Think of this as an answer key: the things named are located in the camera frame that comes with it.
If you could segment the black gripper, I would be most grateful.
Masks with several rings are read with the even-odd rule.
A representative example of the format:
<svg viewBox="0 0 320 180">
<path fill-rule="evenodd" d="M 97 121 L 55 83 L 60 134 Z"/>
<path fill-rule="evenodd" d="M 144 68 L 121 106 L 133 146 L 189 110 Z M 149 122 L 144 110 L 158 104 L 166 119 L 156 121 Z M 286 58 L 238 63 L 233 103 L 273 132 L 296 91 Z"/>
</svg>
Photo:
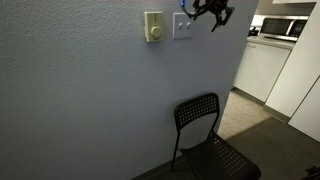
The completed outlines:
<svg viewBox="0 0 320 180">
<path fill-rule="evenodd" d="M 196 14 L 198 16 L 205 14 L 206 12 L 211 12 L 215 14 L 216 23 L 213 26 L 211 32 L 214 32 L 214 30 L 219 27 L 221 24 L 225 26 L 230 19 L 234 7 L 228 6 L 228 0 L 204 0 L 205 3 L 203 5 L 200 4 L 201 0 L 195 0 L 193 3 L 193 7 L 196 10 Z M 222 21 L 222 12 L 225 11 L 225 18 Z"/>
</svg>

